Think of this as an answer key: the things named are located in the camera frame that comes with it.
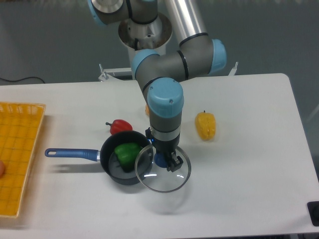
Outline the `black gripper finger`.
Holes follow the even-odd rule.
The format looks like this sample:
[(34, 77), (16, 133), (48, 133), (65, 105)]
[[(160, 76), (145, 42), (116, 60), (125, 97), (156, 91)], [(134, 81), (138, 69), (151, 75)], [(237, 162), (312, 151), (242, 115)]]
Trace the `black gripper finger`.
[(173, 155), (174, 155), (174, 152), (164, 153), (164, 159), (166, 161), (166, 169), (167, 171), (171, 171), (171, 172), (173, 172), (174, 170)]
[(180, 156), (173, 153), (171, 155), (171, 171), (179, 170), (183, 165), (183, 160)]

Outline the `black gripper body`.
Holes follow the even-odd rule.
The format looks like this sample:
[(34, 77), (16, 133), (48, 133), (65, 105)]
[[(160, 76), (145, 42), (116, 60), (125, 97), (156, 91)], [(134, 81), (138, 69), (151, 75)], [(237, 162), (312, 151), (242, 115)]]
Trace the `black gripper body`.
[(145, 131), (147, 139), (151, 141), (153, 147), (157, 152), (162, 153), (165, 157), (170, 158), (174, 153), (179, 143), (180, 134), (173, 136), (173, 132), (163, 133), (159, 132), (160, 136), (155, 136), (156, 130), (149, 127)]

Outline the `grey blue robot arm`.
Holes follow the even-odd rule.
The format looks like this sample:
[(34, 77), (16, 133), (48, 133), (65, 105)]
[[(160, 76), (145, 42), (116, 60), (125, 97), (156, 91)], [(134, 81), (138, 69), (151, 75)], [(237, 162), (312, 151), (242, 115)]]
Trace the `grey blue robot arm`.
[(194, 0), (167, 0), (168, 16), (155, 0), (90, 0), (95, 20), (118, 22), (119, 37), (130, 49), (132, 77), (150, 111), (148, 139), (162, 153), (168, 171), (178, 170), (176, 154), (184, 103), (181, 82), (222, 70), (227, 62), (223, 43), (211, 39)]

